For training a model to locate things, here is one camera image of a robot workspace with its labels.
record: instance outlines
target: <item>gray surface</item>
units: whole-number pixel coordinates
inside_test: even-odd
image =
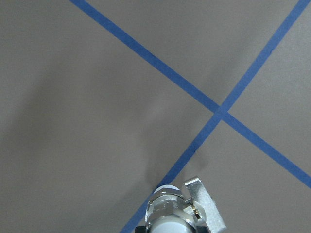
[[[92,2],[218,103],[295,4]],[[0,11],[0,232],[118,232],[211,112],[68,1]],[[232,114],[310,174],[309,21],[310,7]],[[311,230],[310,190],[224,123],[174,184],[194,175],[227,232]]]

